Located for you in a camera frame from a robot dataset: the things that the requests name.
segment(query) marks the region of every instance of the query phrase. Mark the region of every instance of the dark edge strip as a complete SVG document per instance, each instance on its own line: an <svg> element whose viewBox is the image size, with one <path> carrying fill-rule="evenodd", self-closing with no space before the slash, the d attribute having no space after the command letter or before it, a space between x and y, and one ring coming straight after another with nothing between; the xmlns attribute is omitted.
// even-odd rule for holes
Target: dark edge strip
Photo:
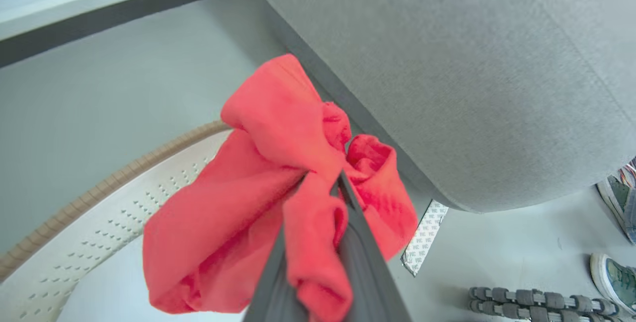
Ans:
<svg viewBox="0 0 636 322"><path fill-rule="evenodd" d="M197 0L126 0L0 41L0 68L106 29Z"/></svg>

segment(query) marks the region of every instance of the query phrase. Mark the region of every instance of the red cloth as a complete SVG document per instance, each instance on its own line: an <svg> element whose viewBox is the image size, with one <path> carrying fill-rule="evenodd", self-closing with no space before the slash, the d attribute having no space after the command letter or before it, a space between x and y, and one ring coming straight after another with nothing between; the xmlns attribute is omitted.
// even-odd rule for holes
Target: red cloth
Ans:
<svg viewBox="0 0 636 322"><path fill-rule="evenodd" d="M234 131L216 157L145 227L150 303L168 313L240 312L284 222L288 280L298 299L313 321L343 320L353 297L336 247L347 209L329 191L344 168L389 259L417 225L395 150L359 135L345 153L347 114L321 102L292 55L257 69L221 118Z"/></svg>

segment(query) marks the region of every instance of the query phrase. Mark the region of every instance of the sneaker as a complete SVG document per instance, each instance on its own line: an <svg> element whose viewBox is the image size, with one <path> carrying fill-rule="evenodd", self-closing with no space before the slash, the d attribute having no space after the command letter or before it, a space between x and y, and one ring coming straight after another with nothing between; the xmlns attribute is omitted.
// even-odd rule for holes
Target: sneaker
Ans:
<svg viewBox="0 0 636 322"><path fill-rule="evenodd" d="M606 254L592 254L590 272L598 292L603 297L613 300L632 315L636 315L634 268L620 266Z"/></svg>
<svg viewBox="0 0 636 322"><path fill-rule="evenodd" d="M598 193L631 243L636 244L636 172L631 165L597 184Z"/></svg>

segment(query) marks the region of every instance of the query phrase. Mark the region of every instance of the gray cushion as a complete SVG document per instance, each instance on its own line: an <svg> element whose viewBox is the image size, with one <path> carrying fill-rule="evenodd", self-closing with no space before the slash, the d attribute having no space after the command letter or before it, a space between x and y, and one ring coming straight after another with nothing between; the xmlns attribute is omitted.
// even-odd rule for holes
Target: gray cushion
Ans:
<svg viewBox="0 0 636 322"><path fill-rule="evenodd" d="M457 207L545 202L636 155L636 0L267 1Z"/></svg>

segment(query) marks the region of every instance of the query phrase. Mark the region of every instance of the gray floor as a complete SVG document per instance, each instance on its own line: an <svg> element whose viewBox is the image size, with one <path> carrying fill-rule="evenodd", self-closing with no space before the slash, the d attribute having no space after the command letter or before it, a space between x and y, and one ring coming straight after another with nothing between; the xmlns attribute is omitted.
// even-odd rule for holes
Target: gray floor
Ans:
<svg viewBox="0 0 636 322"><path fill-rule="evenodd" d="M201 0L0 69L0 251L284 52L255 0Z"/></svg>
<svg viewBox="0 0 636 322"><path fill-rule="evenodd" d="M0 69L0 251L96 182L218 118L254 69L284 53L257 0L202 0ZM427 193L405 182L419 213ZM471 286L596 297L587 254L636 263L592 188L536 207L450 211L417 278L389 266L418 321L485 321Z"/></svg>

